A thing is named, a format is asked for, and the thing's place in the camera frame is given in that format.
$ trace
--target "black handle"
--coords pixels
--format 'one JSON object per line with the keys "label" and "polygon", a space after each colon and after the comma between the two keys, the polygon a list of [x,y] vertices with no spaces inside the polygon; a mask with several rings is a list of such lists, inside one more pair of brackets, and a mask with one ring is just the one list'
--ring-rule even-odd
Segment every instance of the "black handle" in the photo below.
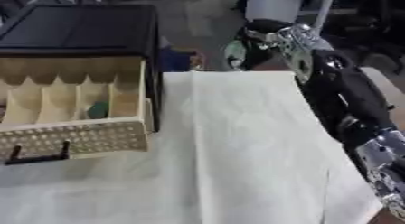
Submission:
{"label": "black handle", "polygon": [[71,146],[71,143],[69,141],[64,141],[62,144],[60,154],[19,158],[18,156],[22,150],[22,147],[20,145],[17,145],[14,147],[13,151],[10,154],[10,159],[5,162],[5,165],[67,160],[67,159],[69,159],[70,146]]}
{"label": "black handle", "polygon": [[342,52],[313,51],[314,70],[347,104],[348,111],[364,124],[387,128],[392,126],[389,105],[374,83]]}
{"label": "black handle", "polygon": [[[301,91],[328,133],[347,147],[357,147],[381,131],[395,128],[385,97],[340,51],[312,52],[313,74]],[[348,117],[358,122],[343,126]]]}

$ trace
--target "storage box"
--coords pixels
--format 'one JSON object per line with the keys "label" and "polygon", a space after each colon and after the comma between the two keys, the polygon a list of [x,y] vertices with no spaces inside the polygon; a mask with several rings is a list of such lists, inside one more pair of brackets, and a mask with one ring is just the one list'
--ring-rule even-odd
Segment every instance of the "storage box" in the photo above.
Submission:
{"label": "storage box", "polygon": [[162,93],[156,21],[149,5],[35,5],[6,24],[0,161],[146,151]]}

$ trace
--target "wrinkled fabric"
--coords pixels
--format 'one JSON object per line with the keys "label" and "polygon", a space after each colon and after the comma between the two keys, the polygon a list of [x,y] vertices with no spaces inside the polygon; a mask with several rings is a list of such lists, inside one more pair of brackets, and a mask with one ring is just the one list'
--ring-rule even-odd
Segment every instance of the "wrinkled fabric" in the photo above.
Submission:
{"label": "wrinkled fabric", "polygon": [[0,222],[364,224],[381,207],[289,72],[166,73],[162,118],[147,153],[0,167]]}

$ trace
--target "chair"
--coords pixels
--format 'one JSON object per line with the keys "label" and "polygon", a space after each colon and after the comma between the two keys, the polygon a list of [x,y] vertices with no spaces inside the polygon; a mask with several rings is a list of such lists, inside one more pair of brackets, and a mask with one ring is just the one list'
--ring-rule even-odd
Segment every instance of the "chair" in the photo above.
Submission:
{"label": "chair", "polygon": [[323,36],[336,48],[355,50],[362,64],[371,54],[392,59],[396,74],[403,71],[405,10],[393,7],[395,0],[361,0],[357,14],[331,15]]}

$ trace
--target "beige basket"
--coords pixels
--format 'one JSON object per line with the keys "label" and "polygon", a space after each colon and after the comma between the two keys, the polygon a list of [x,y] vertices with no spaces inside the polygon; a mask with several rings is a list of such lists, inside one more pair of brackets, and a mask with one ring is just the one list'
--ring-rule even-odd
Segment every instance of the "beige basket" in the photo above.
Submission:
{"label": "beige basket", "polygon": [[[147,150],[153,116],[143,59],[2,59],[0,68],[6,82],[0,161]],[[87,110],[98,101],[108,102],[108,118],[89,119]]]}

